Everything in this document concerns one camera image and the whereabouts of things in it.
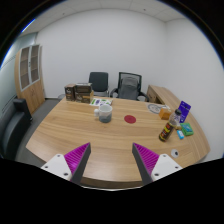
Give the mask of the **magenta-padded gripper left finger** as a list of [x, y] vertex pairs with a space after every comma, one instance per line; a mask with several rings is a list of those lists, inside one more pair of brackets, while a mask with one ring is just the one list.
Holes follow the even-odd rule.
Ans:
[[65, 155], [56, 154], [42, 169], [79, 185], [90, 154], [91, 144], [86, 143]]

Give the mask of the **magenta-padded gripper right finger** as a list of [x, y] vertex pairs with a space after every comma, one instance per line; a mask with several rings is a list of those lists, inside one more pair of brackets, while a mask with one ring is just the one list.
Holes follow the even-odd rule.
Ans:
[[136, 160], [143, 185], [147, 185], [182, 169], [169, 155], [157, 154], [134, 143], [132, 153]]

